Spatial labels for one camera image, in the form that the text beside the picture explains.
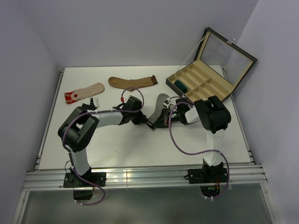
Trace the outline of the grey striped sock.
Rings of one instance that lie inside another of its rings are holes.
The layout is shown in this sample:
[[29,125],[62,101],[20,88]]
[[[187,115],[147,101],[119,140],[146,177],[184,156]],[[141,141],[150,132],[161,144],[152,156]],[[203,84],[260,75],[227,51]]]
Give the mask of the grey striped sock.
[[165,94],[165,93],[160,93],[157,97],[156,100],[156,106],[155,106],[155,110],[152,113],[152,115],[149,117],[149,122],[150,123],[155,123],[158,118],[160,117],[162,110],[166,108],[166,105],[168,103],[168,99],[169,99],[169,95]]

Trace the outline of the brown long sock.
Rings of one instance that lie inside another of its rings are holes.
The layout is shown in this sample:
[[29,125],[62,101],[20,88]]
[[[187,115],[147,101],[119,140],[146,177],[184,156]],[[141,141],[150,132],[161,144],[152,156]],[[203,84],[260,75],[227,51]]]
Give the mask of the brown long sock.
[[110,77],[108,83],[118,89],[127,89],[128,91],[134,91],[134,89],[140,89],[150,87],[158,84],[158,81],[154,75],[151,77],[144,77],[139,79],[122,79],[118,77]]

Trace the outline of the green christmas bear sock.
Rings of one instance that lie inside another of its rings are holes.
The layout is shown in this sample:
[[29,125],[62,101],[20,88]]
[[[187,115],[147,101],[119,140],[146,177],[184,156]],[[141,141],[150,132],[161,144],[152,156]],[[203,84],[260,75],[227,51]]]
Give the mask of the green christmas bear sock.
[[176,80],[174,85],[183,93],[187,93],[187,87],[180,81]]

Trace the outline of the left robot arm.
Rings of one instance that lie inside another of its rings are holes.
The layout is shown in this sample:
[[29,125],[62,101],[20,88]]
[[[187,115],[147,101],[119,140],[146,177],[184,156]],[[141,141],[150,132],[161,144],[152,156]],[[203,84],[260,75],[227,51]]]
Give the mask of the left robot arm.
[[129,96],[119,106],[105,111],[88,111],[79,106],[60,126],[57,134],[69,154],[71,168],[75,173],[74,181],[79,186],[86,186],[91,180],[86,148],[95,130],[105,126],[124,125],[130,121],[135,125],[145,123],[147,119],[142,113],[143,106],[144,100],[134,96]]

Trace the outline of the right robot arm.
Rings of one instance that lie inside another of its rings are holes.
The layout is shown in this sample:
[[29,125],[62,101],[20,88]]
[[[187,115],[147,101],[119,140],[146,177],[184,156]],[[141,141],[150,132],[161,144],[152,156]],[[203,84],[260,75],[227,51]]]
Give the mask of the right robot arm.
[[[188,153],[179,148],[172,135],[172,122],[180,122],[183,125],[201,122],[206,130],[207,150]],[[221,151],[223,150],[224,133],[230,122],[231,114],[217,96],[191,102],[187,98],[160,94],[156,101],[155,111],[150,116],[147,125],[152,130],[169,129],[174,146],[183,154],[203,154],[202,176],[207,182],[212,182],[218,177],[219,172],[224,170],[223,162],[227,161]]]

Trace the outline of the black white striped sock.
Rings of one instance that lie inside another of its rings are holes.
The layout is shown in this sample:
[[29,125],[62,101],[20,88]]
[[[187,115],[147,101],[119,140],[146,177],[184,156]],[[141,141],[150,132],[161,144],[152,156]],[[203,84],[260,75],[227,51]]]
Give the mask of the black white striped sock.
[[82,103],[81,107],[83,107],[85,110],[94,111],[99,107],[99,102],[97,98],[86,98],[84,99],[84,102]]

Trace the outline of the beige red reindeer sock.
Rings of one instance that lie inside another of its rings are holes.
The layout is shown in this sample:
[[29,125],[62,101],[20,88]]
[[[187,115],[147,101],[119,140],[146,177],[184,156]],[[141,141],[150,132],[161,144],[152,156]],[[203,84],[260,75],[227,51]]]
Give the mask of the beige red reindeer sock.
[[96,83],[85,88],[77,89],[64,93],[65,103],[72,104],[85,98],[98,95],[104,92],[105,87],[102,83]]

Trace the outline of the black compartment organizer box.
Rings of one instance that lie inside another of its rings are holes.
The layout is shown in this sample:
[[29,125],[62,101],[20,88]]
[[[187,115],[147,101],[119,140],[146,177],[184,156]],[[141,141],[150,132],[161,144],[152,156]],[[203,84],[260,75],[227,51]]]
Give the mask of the black compartment organizer box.
[[[176,94],[192,102],[211,96],[226,101],[257,62],[257,58],[211,28],[205,28],[192,54],[191,63],[183,63],[166,79],[166,85]],[[187,93],[174,85],[176,80],[187,87]]]

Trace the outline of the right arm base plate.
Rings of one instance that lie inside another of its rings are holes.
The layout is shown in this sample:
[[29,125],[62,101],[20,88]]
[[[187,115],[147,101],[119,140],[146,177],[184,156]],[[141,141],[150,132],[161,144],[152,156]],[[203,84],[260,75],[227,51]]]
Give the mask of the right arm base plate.
[[187,175],[184,176],[184,179],[189,181],[190,184],[225,183],[228,181],[228,173],[226,168],[214,174],[209,174],[202,168],[189,169],[187,170]]

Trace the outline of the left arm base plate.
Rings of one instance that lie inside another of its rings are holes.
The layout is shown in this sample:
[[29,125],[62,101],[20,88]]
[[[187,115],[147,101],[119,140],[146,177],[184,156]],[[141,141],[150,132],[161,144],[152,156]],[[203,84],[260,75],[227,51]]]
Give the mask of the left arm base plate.
[[74,173],[67,173],[64,177],[64,188],[83,188],[83,187],[104,187],[106,183],[106,173],[91,172],[83,177],[78,177]]

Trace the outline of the aluminium frame rail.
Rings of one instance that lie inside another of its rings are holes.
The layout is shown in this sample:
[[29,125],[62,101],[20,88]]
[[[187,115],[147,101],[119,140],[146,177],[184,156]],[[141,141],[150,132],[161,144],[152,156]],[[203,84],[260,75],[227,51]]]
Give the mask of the aluminium frame rail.
[[[187,170],[196,166],[169,166],[143,168],[94,169],[94,173],[105,172],[104,189],[183,187]],[[267,183],[262,165],[230,165],[230,184]],[[29,172],[23,182],[23,191],[65,190],[64,170],[37,170]]]

